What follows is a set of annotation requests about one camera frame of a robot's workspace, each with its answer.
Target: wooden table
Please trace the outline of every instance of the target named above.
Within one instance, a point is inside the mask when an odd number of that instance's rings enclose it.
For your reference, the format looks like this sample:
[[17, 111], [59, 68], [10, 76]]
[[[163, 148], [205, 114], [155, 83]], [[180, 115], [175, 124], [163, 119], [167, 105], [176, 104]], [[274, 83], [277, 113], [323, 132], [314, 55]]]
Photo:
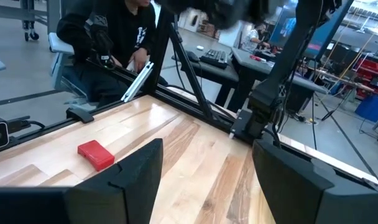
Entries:
[[[151, 223], [274, 223], [250, 146], [151, 96], [0, 152], [0, 185], [76, 185], [96, 174], [77, 146], [97, 140], [119, 161], [154, 138], [164, 140], [162, 180]], [[284, 144], [358, 177], [360, 170], [287, 137]]]

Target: red block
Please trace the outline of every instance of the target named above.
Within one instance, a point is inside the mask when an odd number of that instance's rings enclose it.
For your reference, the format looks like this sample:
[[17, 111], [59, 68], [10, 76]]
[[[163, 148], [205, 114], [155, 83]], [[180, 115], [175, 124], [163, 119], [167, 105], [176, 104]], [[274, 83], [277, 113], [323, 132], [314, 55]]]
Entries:
[[77, 153], [88, 159], [96, 171], [114, 164], [114, 156], [95, 140], [79, 145]]

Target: mouse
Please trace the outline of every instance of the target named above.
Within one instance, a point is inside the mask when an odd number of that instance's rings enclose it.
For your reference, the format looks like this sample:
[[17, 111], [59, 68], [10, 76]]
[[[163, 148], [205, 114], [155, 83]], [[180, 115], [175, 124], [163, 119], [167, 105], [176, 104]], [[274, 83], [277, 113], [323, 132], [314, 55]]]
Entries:
[[191, 61], [191, 62], [199, 62], [200, 61], [199, 57], [197, 57], [197, 55], [194, 52], [192, 52], [190, 50], [186, 50], [185, 52], [188, 55], [189, 61]]

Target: black jacket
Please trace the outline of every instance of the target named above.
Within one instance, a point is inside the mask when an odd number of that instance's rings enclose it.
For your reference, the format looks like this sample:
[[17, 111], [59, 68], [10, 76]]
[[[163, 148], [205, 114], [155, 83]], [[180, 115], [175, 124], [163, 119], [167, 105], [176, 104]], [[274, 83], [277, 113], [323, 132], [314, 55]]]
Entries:
[[[57, 28], [58, 37], [73, 46], [77, 60], [90, 56], [92, 40], [85, 30], [85, 22], [90, 18], [93, 0], [76, 0], [68, 9]], [[134, 16], [123, 0], [113, 0], [108, 15], [109, 37], [113, 41], [112, 55], [126, 67], [133, 52], [145, 48], [150, 54], [154, 45], [155, 11], [152, 4], [138, 8]]]

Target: blue screen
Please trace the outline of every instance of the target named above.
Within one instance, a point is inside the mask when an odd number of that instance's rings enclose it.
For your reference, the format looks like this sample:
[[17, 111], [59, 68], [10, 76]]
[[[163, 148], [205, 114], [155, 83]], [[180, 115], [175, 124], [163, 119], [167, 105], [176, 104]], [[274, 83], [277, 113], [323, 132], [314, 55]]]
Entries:
[[[334, 26], [337, 22], [341, 23], [341, 20], [338, 19], [341, 17], [342, 13], [344, 12], [344, 9], [347, 9], [345, 7], [345, 4], [351, 4], [352, 1], [344, 1], [345, 3], [336, 10], [336, 12], [330, 16], [330, 20], [323, 24], [321, 27], [317, 28], [315, 33], [312, 36], [312, 39], [305, 50], [305, 55], [308, 57], [315, 57], [319, 54], [319, 51], [321, 50], [322, 46], [326, 41], [328, 40], [328, 37], [330, 36], [331, 32], [335, 32]], [[295, 3], [291, 3], [290, 5], [287, 5], [283, 8], [282, 13], [280, 14], [280, 17], [276, 23], [275, 30], [272, 33], [270, 37], [270, 43], [279, 47], [283, 47], [288, 39], [287, 34], [291, 34], [291, 31], [293, 29], [293, 26], [295, 25], [295, 7], [297, 5]], [[287, 22], [291, 22], [290, 29], [288, 32], [287, 30]]]

